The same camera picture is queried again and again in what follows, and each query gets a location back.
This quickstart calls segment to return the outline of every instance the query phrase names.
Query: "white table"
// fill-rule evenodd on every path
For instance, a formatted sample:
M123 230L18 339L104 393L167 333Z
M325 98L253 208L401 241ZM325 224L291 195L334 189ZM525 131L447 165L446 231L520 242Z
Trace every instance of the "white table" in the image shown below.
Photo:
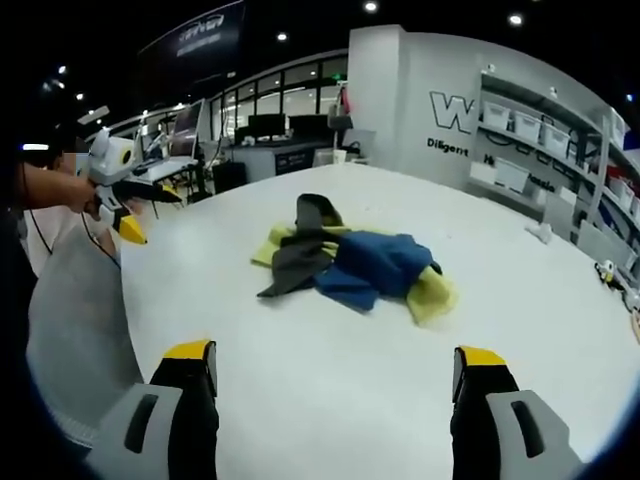
M198 164L197 160L191 157L169 157L165 160L161 160L152 164L148 170L140 175L138 178L147 180L149 182L157 182L167 177L171 177L180 173L189 167L193 167Z
M406 232L455 282L455 310L427 329L379 301L355 313L313 290L273 303L249 258L299 194L348 224ZM122 249L133 345L149 379L171 346L218 342L217 465L226 479L446 479L453 350L490 348L571 428L583 460L616 428L640 348L593 262L526 218L462 192L359 165L254 183L183 209Z

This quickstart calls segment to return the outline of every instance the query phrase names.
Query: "yellow cloth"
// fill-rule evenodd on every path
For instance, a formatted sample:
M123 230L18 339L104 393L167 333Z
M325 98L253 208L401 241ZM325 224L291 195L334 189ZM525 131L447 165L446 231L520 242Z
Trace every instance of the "yellow cloth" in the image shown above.
M389 232L371 228L324 227L324 230L335 235L356 231L390 235ZM293 226L282 223L275 225L269 232L267 241L251 257L251 263L270 268L273 254L280 249L282 239L293 236L295 232L296 229ZM335 257L338 252L338 244L324 242L322 249L332 257ZM409 307L413 321L420 327L425 326L430 319L449 312L455 306L457 300L458 295L453 283L443 275L439 275L431 267L424 269L420 277L418 277L418 281L409 290L406 298L407 307Z

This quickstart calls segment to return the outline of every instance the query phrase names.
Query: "pile of clothes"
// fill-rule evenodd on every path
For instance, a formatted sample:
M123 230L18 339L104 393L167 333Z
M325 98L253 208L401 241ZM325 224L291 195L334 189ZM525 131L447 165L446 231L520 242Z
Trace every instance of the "pile of clothes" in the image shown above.
M276 225L251 260L273 273L273 284L258 294L263 298L315 287L358 311L372 310L381 296L404 299L417 325L457 299L431 251L411 235L349 228L316 194L298 197L295 227Z

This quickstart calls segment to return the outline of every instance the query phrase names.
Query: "white wall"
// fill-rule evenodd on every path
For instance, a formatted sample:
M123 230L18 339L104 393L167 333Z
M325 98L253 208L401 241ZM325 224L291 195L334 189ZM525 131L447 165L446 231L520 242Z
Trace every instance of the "white wall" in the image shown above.
M372 163L454 188L464 188L476 156L480 71L495 73L587 113L605 105L593 92L550 65L506 47L451 35L407 33L399 26L351 32L349 99L356 128L377 132ZM432 93L472 107L464 128L436 121ZM466 154L430 148L443 140Z

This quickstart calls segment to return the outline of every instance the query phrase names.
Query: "blue cloth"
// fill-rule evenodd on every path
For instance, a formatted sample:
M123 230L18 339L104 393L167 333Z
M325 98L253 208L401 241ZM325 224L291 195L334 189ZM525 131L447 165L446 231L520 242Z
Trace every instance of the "blue cloth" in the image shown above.
M440 269L411 235L351 232L341 236L333 264L315 282L323 295L369 311L380 295L405 299L430 265Z

